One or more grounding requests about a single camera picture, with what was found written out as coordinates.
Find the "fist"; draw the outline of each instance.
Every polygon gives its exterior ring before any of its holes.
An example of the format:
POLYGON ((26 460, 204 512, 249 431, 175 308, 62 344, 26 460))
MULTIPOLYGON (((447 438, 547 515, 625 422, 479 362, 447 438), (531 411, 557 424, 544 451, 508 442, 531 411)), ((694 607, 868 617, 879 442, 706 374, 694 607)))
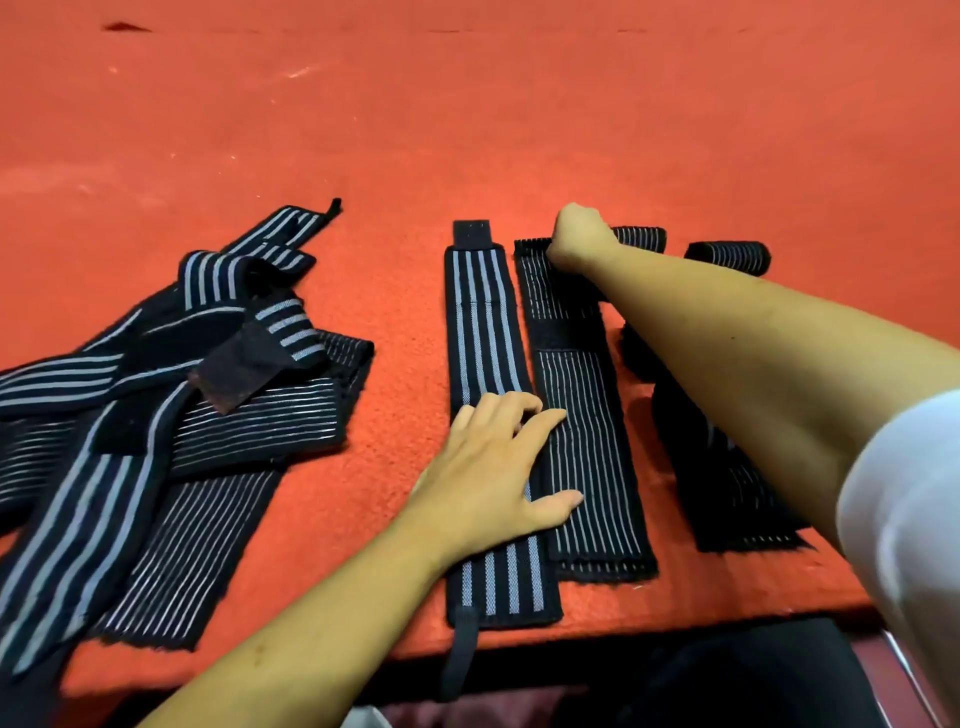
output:
POLYGON ((557 214, 546 256, 565 273, 584 274, 597 257, 616 245, 616 236, 597 210, 570 203, 557 214))

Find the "elastic strap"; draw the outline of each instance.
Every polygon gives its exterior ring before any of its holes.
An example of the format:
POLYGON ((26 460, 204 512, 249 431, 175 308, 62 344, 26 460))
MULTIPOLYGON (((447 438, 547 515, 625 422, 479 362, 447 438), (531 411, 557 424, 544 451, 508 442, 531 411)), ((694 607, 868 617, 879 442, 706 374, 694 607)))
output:
MULTIPOLYGON (((444 269, 451 418, 486 392, 530 392, 506 256, 492 242, 487 221, 454 223, 444 269)), ((526 489, 529 499, 540 494, 538 473, 535 466, 526 489)), ((446 580, 450 623, 458 607, 477 610, 482 629, 560 619, 560 592, 542 539, 517 539, 454 567, 446 580)))
POLYGON ((440 675, 440 701, 448 703, 460 697, 467 682, 473 653, 480 637, 480 618, 476 607, 460 605, 454 611, 453 645, 440 675))
POLYGON ((548 553, 566 564, 562 578, 650 578, 657 574, 657 559, 647 538, 603 319, 597 301, 546 259, 549 242, 516 242, 537 391, 545 406, 567 411, 540 459, 541 477, 548 493, 573 488, 585 500, 549 532, 548 553))

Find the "orange carpet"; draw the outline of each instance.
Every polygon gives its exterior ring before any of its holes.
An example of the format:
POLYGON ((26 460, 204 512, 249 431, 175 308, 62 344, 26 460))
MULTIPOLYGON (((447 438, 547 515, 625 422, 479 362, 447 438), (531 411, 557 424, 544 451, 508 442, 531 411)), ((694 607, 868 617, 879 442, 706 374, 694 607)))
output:
MULTIPOLYGON (((349 447, 283 481, 199 650, 86 643, 66 692, 182 683, 401 507, 448 422, 454 218, 490 218, 508 251, 569 200, 666 227, 673 255, 759 239, 769 278, 960 344, 958 33, 945 0, 4 3, 0 366, 76 346, 187 251, 334 195, 299 292, 377 346, 349 447), (101 30, 119 21, 150 32, 101 30)), ((698 553, 649 388, 621 368, 620 390, 662 576, 564 584, 562 622, 482 646, 866 603, 814 536, 698 553)), ((443 613, 438 587, 396 656, 445 650, 443 613)))

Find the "white sleeve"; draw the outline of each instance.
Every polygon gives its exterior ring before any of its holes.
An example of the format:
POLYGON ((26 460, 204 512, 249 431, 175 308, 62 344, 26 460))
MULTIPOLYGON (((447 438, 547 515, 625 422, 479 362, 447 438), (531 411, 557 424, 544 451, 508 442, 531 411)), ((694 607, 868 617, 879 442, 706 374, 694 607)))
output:
POLYGON ((891 631, 960 716, 960 390, 874 436, 840 493, 837 530, 891 631))

